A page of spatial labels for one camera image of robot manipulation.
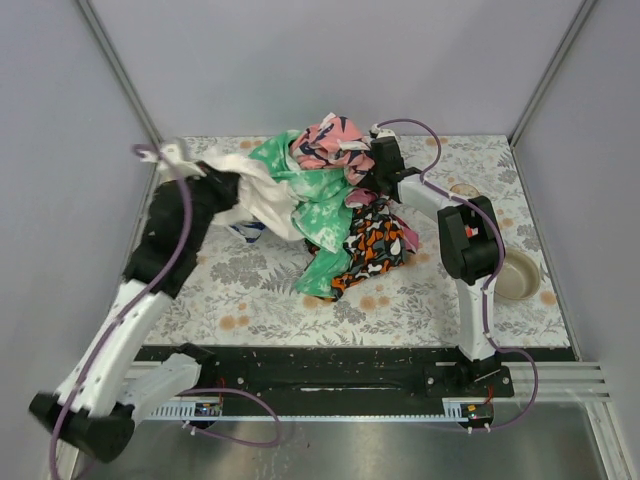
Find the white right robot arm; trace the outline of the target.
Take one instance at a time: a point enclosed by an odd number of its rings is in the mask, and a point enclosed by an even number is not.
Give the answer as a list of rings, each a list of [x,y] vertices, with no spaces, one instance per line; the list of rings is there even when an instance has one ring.
[[[501,368],[491,327],[505,248],[492,203],[484,196],[464,199],[429,182],[425,171],[406,167],[394,135],[377,135],[370,149],[376,187],[437,223],[441,263],[455,281],[460,315],[459,359],[445,370],[444,382],[477,386]]]

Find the pink navy leaf-print cloth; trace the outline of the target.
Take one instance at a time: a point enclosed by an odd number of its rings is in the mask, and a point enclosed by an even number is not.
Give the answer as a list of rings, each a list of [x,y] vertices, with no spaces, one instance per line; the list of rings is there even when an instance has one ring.
[[[375,166],[358,127],[334,113],[307,127],[290,143],[289,153],[303,170],[342,170],[351,185],[360,183]]]

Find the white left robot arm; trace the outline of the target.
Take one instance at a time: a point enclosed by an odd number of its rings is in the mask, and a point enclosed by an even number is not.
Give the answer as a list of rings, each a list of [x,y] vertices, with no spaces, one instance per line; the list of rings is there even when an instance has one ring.
[[[215,215],[235,206],[239,177],[207,165],[203,173],[160,184],[139,245],[123,272],[111,310],[82,360],[30,413],[56,440],[102,463],[115,460],[136,426],[172,397],[195,387],[213,358],[192,344],[130,385],[125,376],[151,328],[197,265]]]

